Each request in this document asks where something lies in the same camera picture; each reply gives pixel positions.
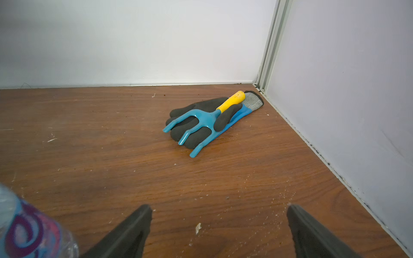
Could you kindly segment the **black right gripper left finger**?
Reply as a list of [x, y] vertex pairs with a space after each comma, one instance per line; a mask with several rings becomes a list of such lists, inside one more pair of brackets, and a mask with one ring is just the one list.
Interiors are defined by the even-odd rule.
[[151, 207], [148, 204], [141, 205], [81, 257], [141, 258], [151, 221]]

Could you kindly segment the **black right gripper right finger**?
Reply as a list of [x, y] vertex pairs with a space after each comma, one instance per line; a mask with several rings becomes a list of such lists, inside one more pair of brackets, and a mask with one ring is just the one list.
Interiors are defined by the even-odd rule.
[[353, 249], [342, 242], [301, 206], [287, 209], [288, 224], [298, 258], [359, 258]]

